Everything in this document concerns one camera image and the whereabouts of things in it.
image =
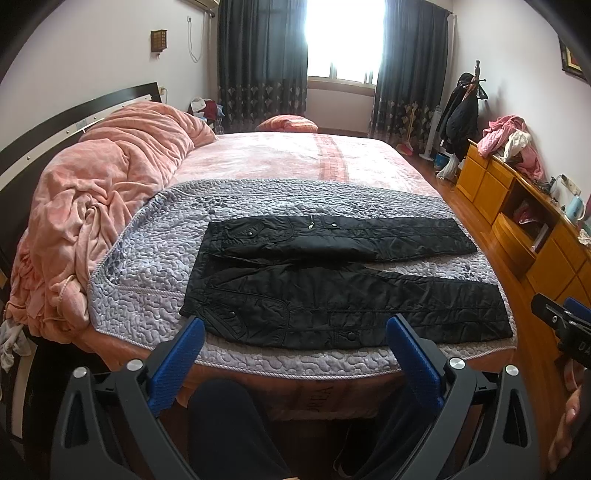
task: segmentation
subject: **person's hand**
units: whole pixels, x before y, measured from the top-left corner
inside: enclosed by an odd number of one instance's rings
[[[570,436],[570,426],[573,424],[580,410],[581,389],[578,388],[567,400],[565,412],[560,419],[556,437],[548,452],[548,471],[554,473],[558,463],[570,453],[573,439]]]

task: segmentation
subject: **wooden headboard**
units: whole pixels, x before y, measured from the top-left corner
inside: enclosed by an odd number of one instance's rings
[[[109,93],[62,112],[0,151],[0,300],[6,302],[18,242],[27,228],[31,199],[41,172],[61,150],[111,112],[132,102],[160,102],[158,85],[146,83]]]

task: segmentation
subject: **gray quilted mat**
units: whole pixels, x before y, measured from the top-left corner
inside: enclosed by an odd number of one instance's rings
[[[92,274],[87,292],[95,329],[148,349],[173,338],[183,324],[178,310],[207,224],[254,215],[455,218],[439,197],[346,183],[195,180],[178,184],[157,194],[137,212]],[[480,249],[461,257],[370,266],[405,274],[498,284]],[[501,293],[515,333],[515,322],[502,288]],[[514,335],[494,342],[440,347],[448,356],[468,359],[514,348],[516,344]],[[289,351],[229,343],[210,334],[196,363],[307,379],[368,377],[400,369],[388,348]]]

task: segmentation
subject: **pile of clothes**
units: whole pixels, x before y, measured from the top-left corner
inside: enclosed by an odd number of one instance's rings
[[[225,116],[223,107],[209,98],[195,97],[189,105],[188,112],[196,116],[213,128],[213,131],[222,135],[224,133],[222,118]]]
[[[544,180],[545,172],[538,159],[538,152],[532,144],[531,134],[527,131],[525,120],[520,116],[502,116],[488,123],[489,128],[483,131],[483,138],[478,142],[478,153],[487,157],[502,149],[503,161],[521,154],[521,161],[514,165],[515,169],[528,176],[531,180]]]

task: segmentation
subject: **finger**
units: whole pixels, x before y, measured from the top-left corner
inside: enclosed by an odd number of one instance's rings
[[[566,426],[566,415],[562,415],[560,423],[558,424],[558,430],[556,431],[556,437],[554,438],[554,447],[556,448],[556,452],[560,453],[562,451],[562,449],[566,446],[569,437],[569,430]]]
[[[581,389],[577,389],[566,402],[566,424],[571,425],[581,408]]]
[[[558,468],[558,456],[556,455],[556,445],[552,442],[548,451],[548,471],[554,473]]]

